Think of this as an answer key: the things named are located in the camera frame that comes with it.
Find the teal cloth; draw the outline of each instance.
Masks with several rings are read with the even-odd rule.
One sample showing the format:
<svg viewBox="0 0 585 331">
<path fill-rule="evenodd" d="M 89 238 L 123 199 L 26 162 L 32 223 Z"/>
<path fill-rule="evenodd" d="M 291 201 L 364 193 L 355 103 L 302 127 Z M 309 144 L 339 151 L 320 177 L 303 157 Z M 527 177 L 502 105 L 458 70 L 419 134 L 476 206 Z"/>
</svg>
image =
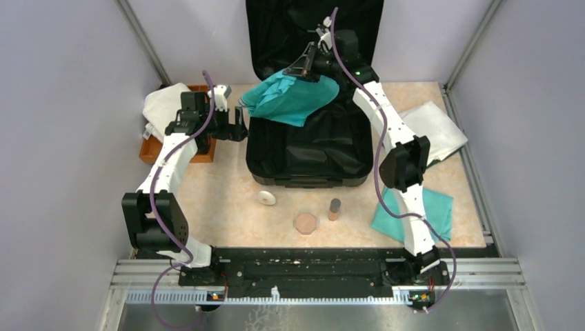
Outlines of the teal cloth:
<svg viewBox="0 0 585 331">
<path fill-rule="evenodd" d="M 302 127 L 307 116 L 330 103 L 339 93 L 339 85 L 321 75 L 317 83 L 286 76 L 282 70 L 268 77 L 241 100 L 252 117 Z"/>
<path fill-rule="evenodd" d="M 382 194 L 384 202 L 388 208 L 395 214 L 399 214 L 398 202 L 396 201 L 394 193 L 386 188 Z M 453 198 L 423 188 L 422 199 L 427 221 L 437 233 L 443 237 L 443 239 L 450 241 L 451 227 L 453 225 Z M 404 227 L 402 226 L 402 220 L 390 216 L 379 203 L 376 208 L 376 213 L 374 214 L 372 228 L 382 232 L 390 238 L 394 238 L 401 243 L 404 243 Z M 435 242 L 439 241 L 433 233 L 430 235 L 433 236 Z"/>
</svg>

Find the table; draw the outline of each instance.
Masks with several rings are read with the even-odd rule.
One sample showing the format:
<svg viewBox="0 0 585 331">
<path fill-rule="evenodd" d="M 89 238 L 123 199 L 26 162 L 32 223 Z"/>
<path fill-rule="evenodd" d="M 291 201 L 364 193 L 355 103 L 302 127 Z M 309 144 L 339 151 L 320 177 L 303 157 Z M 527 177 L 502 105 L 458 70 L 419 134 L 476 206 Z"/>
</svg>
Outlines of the table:
<svg viewBox="0 0 585 331">
<path fill-rule="evenodd" d="M 384 83 L 384 92 L 398 112 L 434 102 L 445 105 L 439 84 Z M 233 109 L 238 98 L 252 85 L 231 86 Z M 249 123 L 246 113 L 244 119 Z M 379 137 L 373 132 L 373 143 Z M 219 247 L 270 248 L 396 248 L 402 244 L 370 228 L 376 205 L 373 173 L 356 188 L 302 189 L 263 186 L 252 178 L 246 165 L 247 140 L 241 143 L 218 141 L 213 163 L 190 164 L 178 193 L 179 204 L 189 223 L 191 235 Z M 459 154 L 429 168 L 424 186 L 448 194 L 453 200 L 451 245 L 459 248 L 486 247 L 482 227 L 463 163 Z M 257 202 L 260 190 L 268 190 L 277 204 Z M 341 199 L 337 221 L 327 218 L 331 199 Z M 308 236 L 293 225 L 301 212 L 318 219 L 317 229 Z"/>
</svg>

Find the orange tray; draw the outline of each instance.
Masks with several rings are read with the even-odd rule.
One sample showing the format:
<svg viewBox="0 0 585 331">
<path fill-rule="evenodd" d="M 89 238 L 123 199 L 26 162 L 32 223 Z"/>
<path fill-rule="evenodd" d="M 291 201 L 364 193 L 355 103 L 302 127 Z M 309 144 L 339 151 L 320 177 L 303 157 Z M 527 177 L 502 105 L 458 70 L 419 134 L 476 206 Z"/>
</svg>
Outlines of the orange tray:
<svg viewBox="0 0 585 331">
<path fill-rule="evenodd" d="M 207 91 L 205 85 L 189 85 L 192 91 Z M 215 139 L 210 138 L 209 151 L 207 154 L 196 154 L 190 161 L 190 163 L 211 163 L 213 162 L 213 156 L 215 155 Z M 154 136 L 150 136 L 148 139 L 142 139 L 142 146 L 140 147 L 139 157 L 144 163 L 155 164 L 163 144 L 156 139 Z"/>
</svg>

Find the cable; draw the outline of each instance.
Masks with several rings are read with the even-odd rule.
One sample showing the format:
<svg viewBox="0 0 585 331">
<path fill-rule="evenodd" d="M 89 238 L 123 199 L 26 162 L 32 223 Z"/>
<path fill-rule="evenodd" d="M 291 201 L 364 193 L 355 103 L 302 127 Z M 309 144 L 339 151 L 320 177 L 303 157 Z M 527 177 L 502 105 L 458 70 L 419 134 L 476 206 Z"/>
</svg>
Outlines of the cable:
<svg viewBox="0 0 585 331">
<path fill-rule="evenodd" d="M 357 86 L 357 88 L 362 90 L 373 101 L 373 103 L 376 105 L 378 110 L 382 110 L 380 103 L 376 100 L 376 98 L 374 98 L 374 96 L 369 91 L 367 91 L 367 89 L 364 87 L 364 85 L 361 84 L 351 74 L 351 72 L 349 72 L 348 68 L 344 65 L 344 62 L 341 60 L 341 57 L 339 56 L 339 53 L 337 51 L 337 46 L 335 45 L 335 16 L 337 15 L 338 9 L 339 9 L 338 7 L 335 7 L 335 9 L 333 9 L 333 13 L 330 16 L 331 26 L 329 27 L 329 33 L 331 33 L 331 46 L 333 49 L 333 54 L 335 55 L 335 59 L 337 60 L 337 62 L 339 63 L 339 66 L 344 71 L 344 73 L 347 75 L 347 77 Z M 384 111 L 380 111 L 380 115 L 382 116 L 382 121 L 384 122 L 384 128 L 382 129 L 382 133 L 380 134 L 380 141 L 378 143 L 378 147 L 376 149 L 376 155 L 374 158 L 374 184 L 376 187 L 376 195 L 378 196 L 378 201 L 380 202 L 380 205 L 384 208 L 384 210 L 390 216 L 392 216 L 396 219 L 403 219 L 404 217 L 416 217 L 418 219 L 421 219 L 423 221 L 423 223 L 427 226 L 427 228 L 435 235 L 435 237 L 437 237 L 442 243 L 444 243 L 447 246 L 447 248 L 449 249 L 449 253 L 451 254 L 451 257 L 453 258 L 453 274 L 451 276 L 451 280 L 447 284 L 447 287 L 445 288 L 445 290 L 443 291 L 443 293 L 441 294 L 441 296 L 438 298 L 438 300 L 435 302 L 434 305 L 432 305 L 427 310 L 422 310 L 426 313 L 429 313 L 441 301 L 443 301 L 445 295 L 447 294 L 447 292 L 449 292 L 449 290 L 451 289 L 451 286 L 453 285 L 453 281 L 455 280 L 455 275 L 457 274 L 457 261 L 456 261 L 456 257 L 455 257 L 455 251 L 453 251 L 453 248 L 451 247 L 451 245 L 449 245 L 447 240 L 443 239 L 443 237 L 441 237 L 437 233 L 437 231 L 435 231 L 433 226 L 425 218 L 423 218 L 422 215 L 419 215 L 415 212 L 407 212 L 406 214 L 398 215 L 398 214 L 393 213 L 390 210 L 390 208 L 388 208 L 386 203 L 384 203 L 384 199 L 382 198 L 382 193 L 380 191 L 378 165 L 379 165 L 379 161 L 380 161 L 380 152 L 381 152 L 382 146 L 384 144 L 384 137 L 386 136 L 386 131 L 388 129 L 388 119 L 386 118 L 386 114 L 384 114 Z"/>
<path fill-rule="evenodd" d="M 165 162 L 168 162 L 168 160 L 171 158 L 171 156 L 176 151 L 178 151 L 183 146 L 185 146 L 189 141 L 197 138 L 197 136 L 199 136 L 207 128 L 207 125 L 209 124 L 209 122 L 211 122 L 211 119 L 213 117 L 213 112 L 215 111 L 215 91 L 213 90 L 213 81 L 211 80 L 211 77 L 209 76 L 207 71 L 203 70 L 203 76 L 205 78 L 205 82 L 207 83 L 207 88 L 209 89 L 209 91 L 211 91 L 211 100 L 209 102 L 209 114 L 207 115 L 207 118 L 205 119 L 205 122 L 203 123 L 203 125 L 200 127 L 200 129 L 198 131 L 196 131 L 196 133 L 190 135 L 187 139 L 183 140 L 181 143 L 177 144 L 173 149 L 170 150 L 170 152 L 164 157 Z M 155 203 L 155 188 L 157 187 L 157 180 L 158 180 L 159 175 L 161 174 L 162 170 L 163 170 L 162 166 L 159 165 L 159 167 L 157 168 L 157 171 L 155 172 L 154 177 L 152 178 L 152 183 L 150 183 L 150 194 L 149 194 L 150 208 L 152 209 L 152 213 L 155 215 L 155 218 L 157 219 L 157 222 L 158 222 L 159 226 L 161 227 L 161 229 L 166 233 L 166 235 L 170 238 L 170 240 L 173 243 L 175 243 L 175 245 L 177 245 L 178 248 L 180 248 L 181 250 L 184 250 L 185 253 L 187 253 L 187 255 L 189 256 L 189 259 L 183 263 L 173 264 L 170 267 L 166 268 L 163 272 L 161 272 L 161 274 L 157 277 L 155 284 L 152 286 L 152 292 L 150 293 L 150 307 L 152 308 L 152 313 L 155 315 L 157 321 L 161 325 L 165 326 L 166 328 L 171 329 L 171 330 L 191 330 L 201 323 L 202 318 L 203 318 L 202 317 L 203 314 L 200 314 L 201 317 L 198 318 L 195 322 L 191 323 L 190 325 L 177 327 L 174 325 L 170 325 L 169 323 L 164 321 L 160 317 L 159 312 L 157 311 L 157 307 L 155 305 L 155 292 L 157 291 L 157 287 L 159 286 L 159 283 L 160 283 L 161 279 L 164 277 L 164 275 L 166 275 L 169 271 L 175 269 L 176 267 L 180 267 L 183 264 L 189 264 L 189 263 L 193 262 L 193 253 L 187 247 L 185 247 L 185 245 L 183 245 L 174 236 L 174 234 L 167 228 L 167 226 L 163 222 L 161 215 L 159 214 L 159 211 L 157 209 L 157 205 Z"/>
</svg>

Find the white wall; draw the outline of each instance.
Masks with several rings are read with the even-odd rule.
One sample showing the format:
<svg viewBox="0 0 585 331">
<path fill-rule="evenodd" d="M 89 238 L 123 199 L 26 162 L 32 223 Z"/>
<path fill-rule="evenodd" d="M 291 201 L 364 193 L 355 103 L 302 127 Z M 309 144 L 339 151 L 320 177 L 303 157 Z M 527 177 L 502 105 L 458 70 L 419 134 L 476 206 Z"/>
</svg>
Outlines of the white wall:
<svg viewBox="0 0 585 331">
<path fill-rule="evenodd" d="M 373 65 L 382 81 L 440 81 L 449 74 L 489 0 L 385 0 Z M 131 0 L 174 82 L 256 83 L 244 0 Z"/>
<path fill-rule="evenodd" d="M 94 330 L 158 78 L 113 0 L 0 4 L 0 330 Z"/>
<path fill-rule="evenodd" d="M 585 2 L 507 1 L 455 87 L 507 253 L 545 330 L 583 330 Z"/>
</svg>

